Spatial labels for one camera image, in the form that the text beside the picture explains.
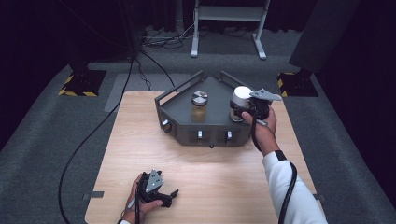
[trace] white metal stand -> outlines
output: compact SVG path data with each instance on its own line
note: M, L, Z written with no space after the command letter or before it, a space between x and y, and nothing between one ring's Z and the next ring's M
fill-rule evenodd
M192 40L191 57L198 56L198 21L199 20L213 20L213 21L259 21L258 33L253 34L253 41L259 53L260 59L266 59L262 42L262 27L264 26L265 18L267 16L268 6L270 0L265 1L264 7L212 7L199 6L199 0L195 0L194 10L194 36Z

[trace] person's left hand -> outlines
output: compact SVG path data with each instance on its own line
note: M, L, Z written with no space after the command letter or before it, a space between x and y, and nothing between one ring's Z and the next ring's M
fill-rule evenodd
M124 214L122 216L122 220L128 221L131 224L135 224L136 220L135 220L135 204L137 202L134 203L134 206L132 206L132 208L128 208L128 204L134 199L134 195L136 193L136 188L137 188L137 183L139 182L140 178L142 177L142 174L140 174L137 179L134 181L133 185L132 185L132 189L131 189L131 194L129 195L128 200L126 201L125 204L125 211ZM160 207L163 204L163 201L161 200L156 200L153 201L151 203L142 203L139 202L139 210L140 210L140 223L143 223L144 219L145 219L145 215L149 212L151 212L152 210Z

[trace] gray box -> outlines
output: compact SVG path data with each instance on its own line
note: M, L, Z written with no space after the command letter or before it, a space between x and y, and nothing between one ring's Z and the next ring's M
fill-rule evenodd
M247 86L224 71L219 76L207 76L200 71L190 79L155 98L160 127L184 146L239 147L250 137L250 126L245 122L234 122L230 118L230 100L233 90ZM206 118L194 122L191 118L191 97L196 91L208 95Z

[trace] gray carpet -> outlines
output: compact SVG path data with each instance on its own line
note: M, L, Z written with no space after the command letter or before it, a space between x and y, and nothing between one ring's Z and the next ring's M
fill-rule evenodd
M280 93L279 72L295 72L288 64L298 41L294 32L263 34L267 60L258 58L246 34L241 38L209 34L201 37L198 58L190 57L191 39L179 49L145 48L169 73L181 80L199 70L225 70L258 89ZM156 91L172 87L163 71L143 54L142 69ZM98 97L58 96L70 75L66 67L37 98L35 104L0 153L0 223L63 223L58 207L59 180L78 144L102 121L114 105L129 70L125 59L91 63L107 74ZM315 77L317 98L285 98L293 128L304 153L329 223L394 223L395 209L361 159ZM134 63L128 90L144 90ZM100 169L116 113L83 145L72 160L63 187L64 211L72 223L85 223L90 193Z

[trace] forearm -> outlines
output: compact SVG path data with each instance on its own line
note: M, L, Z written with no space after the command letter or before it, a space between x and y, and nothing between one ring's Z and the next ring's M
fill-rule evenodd
M262 160L276 215L279 216L283 200L288 191L292 170L283 153L268 153ZM285 223L327 223L321 209L303 180L297 176L291 194Z

